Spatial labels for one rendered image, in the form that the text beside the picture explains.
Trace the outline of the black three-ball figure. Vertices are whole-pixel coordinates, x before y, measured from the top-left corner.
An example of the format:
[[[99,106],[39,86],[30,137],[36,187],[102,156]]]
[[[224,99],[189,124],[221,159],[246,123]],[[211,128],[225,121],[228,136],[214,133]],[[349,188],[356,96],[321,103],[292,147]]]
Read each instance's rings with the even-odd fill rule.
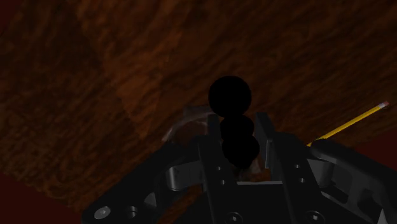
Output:
[[[260,152],[253,135],[254,123],[244,113],[252,95],[249,85],[238,76],[224,76],[209,88],[208,102],[212,111],[222,117],[220,133],[225,158],[238,169],[247,169]]]

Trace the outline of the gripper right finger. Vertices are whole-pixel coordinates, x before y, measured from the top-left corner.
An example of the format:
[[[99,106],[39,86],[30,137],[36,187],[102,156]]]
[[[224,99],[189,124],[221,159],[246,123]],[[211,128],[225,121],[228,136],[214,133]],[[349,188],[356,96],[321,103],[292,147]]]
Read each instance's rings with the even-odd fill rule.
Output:
[[[327,139],[306,146],[266,113],[255,115],[254,134],[292,224],[397,224],[397,171]]]

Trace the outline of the brown wooden table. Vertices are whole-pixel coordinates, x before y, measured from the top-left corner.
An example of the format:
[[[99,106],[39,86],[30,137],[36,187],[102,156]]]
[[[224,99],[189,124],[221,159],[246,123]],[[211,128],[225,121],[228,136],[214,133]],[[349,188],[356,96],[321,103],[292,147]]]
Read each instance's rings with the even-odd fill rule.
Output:
[[[309,142],[397,129],[397,0],[0,0],[1,189],[22,224],[81,212],[161,145],[216,79]]]

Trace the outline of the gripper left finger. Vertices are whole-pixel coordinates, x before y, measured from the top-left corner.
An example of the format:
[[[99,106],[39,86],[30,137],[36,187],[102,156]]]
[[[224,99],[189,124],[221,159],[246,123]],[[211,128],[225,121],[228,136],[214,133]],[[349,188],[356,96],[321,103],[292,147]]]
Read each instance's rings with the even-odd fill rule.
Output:
[[[181,196],[167,186],[165,173],[194,158],[202,170],[205,192],[174,224],[241,224],[237,183],[222,154],[219,120],[210,115],[208,121],[208,134],[195,137],[188,148],[165,143],[91,203],[81,224],[156,224]]]

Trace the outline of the clear glass bowl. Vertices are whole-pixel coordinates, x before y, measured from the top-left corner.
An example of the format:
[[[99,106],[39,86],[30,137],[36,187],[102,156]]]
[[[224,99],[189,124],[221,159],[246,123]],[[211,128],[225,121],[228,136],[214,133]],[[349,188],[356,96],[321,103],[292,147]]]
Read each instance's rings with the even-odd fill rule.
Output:
[[[207,134],[207,116],[213,114],[211,108],[205,106],[187,106],[183,117],[166,132],[162,141],[170,141],[187,146],[197,135]],[[265,168],[263,160],[258,155],[248,169],[238,169],[232,165],[232,171],[237,181],[261,182],[270,181],[270,171]]]

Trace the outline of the yellow pencil with pink eraser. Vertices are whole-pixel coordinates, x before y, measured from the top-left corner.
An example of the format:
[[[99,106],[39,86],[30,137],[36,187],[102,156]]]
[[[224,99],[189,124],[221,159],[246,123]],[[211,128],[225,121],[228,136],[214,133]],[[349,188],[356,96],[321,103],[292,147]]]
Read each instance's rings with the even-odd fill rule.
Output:
[[[397,128],[397,101],[391,99],[366,103],[348,113],[333,113],[320,124],[330,122],[320,133],[305,142],[307,146],[318,139],[332,139],[347,146],[358,146]]]

